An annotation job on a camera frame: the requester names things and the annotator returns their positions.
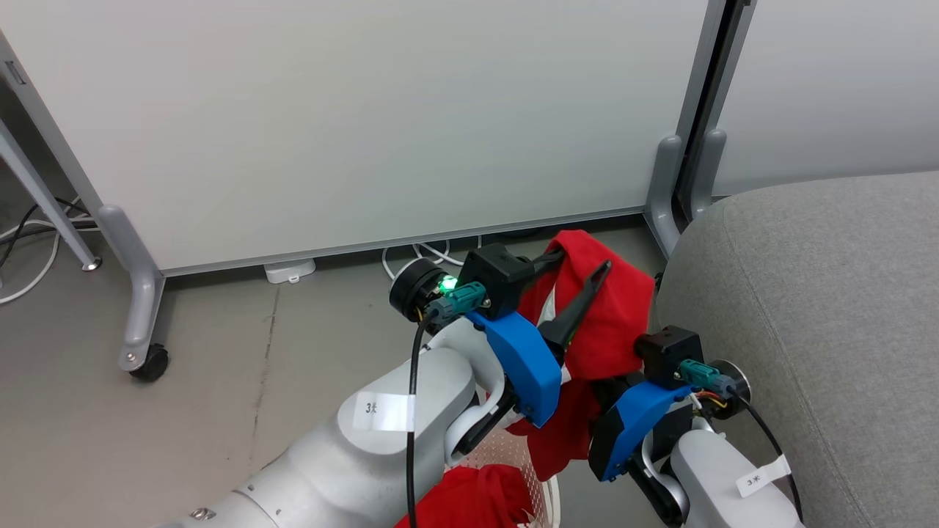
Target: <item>metal bolt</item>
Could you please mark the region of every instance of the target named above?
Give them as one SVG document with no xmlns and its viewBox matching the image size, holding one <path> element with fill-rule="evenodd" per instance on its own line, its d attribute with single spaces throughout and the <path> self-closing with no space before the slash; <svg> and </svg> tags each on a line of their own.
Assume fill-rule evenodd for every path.
<svg viewBox="0 0 939 528">
<path fill-rule="evenodd" d="M 215 517 L 215 512 L 208 508 L 199 508 L 189 514 L 195 520 L 209 520 Z"/>
</svg>

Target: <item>gray floor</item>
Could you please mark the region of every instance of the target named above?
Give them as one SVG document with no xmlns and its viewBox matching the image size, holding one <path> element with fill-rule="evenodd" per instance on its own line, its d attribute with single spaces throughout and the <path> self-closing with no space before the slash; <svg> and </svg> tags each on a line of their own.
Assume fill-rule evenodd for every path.
<svg viewBox="0 0 939 528">
<path fill-rule="evenodd" d="M 642 225 L 596 235 L 648 273 L 664 267 Z M 104 255 L 100 270 L 81 272 L 60 251 L 34 291 L 0 306 L 4 525 L 135 527 L 186 513 L 407 359 L 413 325 L 388 306 L 379 262 L 340 257 L 297 285 L 271 285 L 259 269 L 170 281 L 158 334 L 172 363 L 138 384 L 115 363 L 127 274 L 97 234 L 86 238 Z M 17 247 L 4 267 L 10 289 L 49 245 Z M 560 484 L 562 525 L 660 526 L 627 478 L 600 484 L 576 462 Z"/>
</svg>

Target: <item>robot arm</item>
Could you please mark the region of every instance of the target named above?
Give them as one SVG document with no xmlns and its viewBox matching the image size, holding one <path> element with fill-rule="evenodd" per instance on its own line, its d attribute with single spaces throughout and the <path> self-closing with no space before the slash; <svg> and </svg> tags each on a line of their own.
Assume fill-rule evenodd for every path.
<svg viewBox="0 0 939 528">
<path fill-rule="evenodd" d="M 467 355 L 437 347 L 422 354 L 419 362 L 414 424 L 418 497 L 442 478 L 447 430 L 476 395 L 477 380 Z M 476 363 L 484 365 L 485 358 Z M 373 410 L 360 405 L 361 394 L 405 394 L 409 369 L 408 362 L 363 387 L 333 417 L 221 501 L 159 528 L 393 526 L 407 514 L 405 434 L 358 428 L 356 413 Z M 375 403 L 378 412 L 393 411 L 381 409 L 380 401 L 368 403 Z"/>
<path fill-rule="evenodd" d="M 215 505 L 157 528 L 394 526 L 408 507 L 402 423 L 414 430 L 414 496 L 420 499 L 440 481 L 444 465 L 472 451 L 510 409 L 537 427 L 553 414 L 567 343 L 610 267 L 601 265 L 563 313 L 536 328 L 515 309 L 524 286 L 562 257 L 552 253 L 531 262 L 492 244 L 470 252 L 458 281 L 427 260 L 412 263 L 395 279 L 390 297 L 412 321 L 433 318 L 424 322 L 435 337 L 420 355 L 414 399 L 404 396 L 408 362 L 348 398 L 332 418 Z M 597 478 L 629 474 L 669 526 L 742 528 L 765 519 L 801 526 L 774 486 L 745 504 L 734 496 L 735 479 L 753 465 L 703 418 L 674 409 L 692 386 L 749 395 L 742 374 L 730 364 L 704 365 L 697 336 L 681 329 L 644 336 L 636 348 L 644 378 L 596 387 L 608 400 L 604 405 L 598 397 L 606 412 L 590 449 Z M 477 386 L 489 393 L 482 404 Z M 720 410 L 723 417 L 738 411 L 730 401 Z M 678 418 L 671 420 L 677 433 L 654 432 L 670 416 Z M 660 473 L 654 462 L 668 455 L 673 471 Z"/>
</svg>

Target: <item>white basket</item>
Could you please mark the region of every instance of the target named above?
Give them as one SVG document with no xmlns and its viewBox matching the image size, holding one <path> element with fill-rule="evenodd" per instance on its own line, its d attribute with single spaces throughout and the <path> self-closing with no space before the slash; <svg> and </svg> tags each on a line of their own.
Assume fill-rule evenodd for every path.
<svg viewBox="0 0 939 528">
<path fill-rule="evenodd" d="M 505 464 L 515 466 L 525 477 L 529 489 L 531 505 L 538 528 L 559 528 L 561 526 L 561 491 L 558 477 L 552 476 L 547 482 L 539 482 L 531 466 L 531 456 L 523 436 L 515 436 L 503 429 L 494 429 L 480 442 L 472 453 L 463 460 L 461 466 L 482 468 L 486 464 Z"/>
</svg>

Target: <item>white partition panel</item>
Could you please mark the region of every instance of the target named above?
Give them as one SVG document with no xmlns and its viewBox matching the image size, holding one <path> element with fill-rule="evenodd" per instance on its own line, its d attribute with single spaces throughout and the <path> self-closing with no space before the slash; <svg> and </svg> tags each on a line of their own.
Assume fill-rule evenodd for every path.
<svg viewBox="0 0 939 528">
<path fill-rule="evenodd" d="M 937 21 L 932 0 L 760 0 L 714 195 L 939 169 Z"/>
<path fill-rule="evenodd" d="M 640 207 L 706 0 L 3 0 L 162 270 Z"/>
</svg>

